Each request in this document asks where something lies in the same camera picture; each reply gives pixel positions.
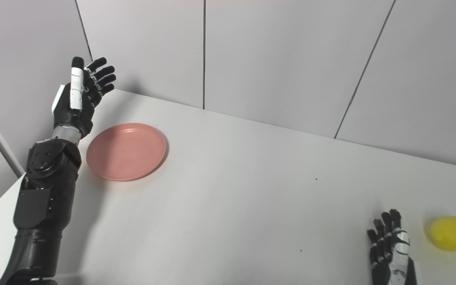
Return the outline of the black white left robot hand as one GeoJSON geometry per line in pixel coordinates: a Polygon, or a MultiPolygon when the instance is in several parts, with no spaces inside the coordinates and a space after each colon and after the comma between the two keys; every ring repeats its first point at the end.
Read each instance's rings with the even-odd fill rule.
{"type": "Polygon", "coordinates": [[[70,68],[70,82],[60,86],[52,105],[53,127],[76,129],[83,139],[93,128],[95,108],[103,96],[115,89],[115,68],[100,57],[84,64],[82,57],[74,57],[70,68]]]}

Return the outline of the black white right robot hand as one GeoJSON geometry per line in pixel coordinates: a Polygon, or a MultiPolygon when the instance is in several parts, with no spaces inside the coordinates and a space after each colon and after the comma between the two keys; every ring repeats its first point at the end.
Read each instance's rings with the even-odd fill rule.
{"type": "Polygon", "coordinates": [[[416,267],[409,256],[410,238],[396,209],[383,212],[367,230],[373,285],[416,285],[416,267]]]}

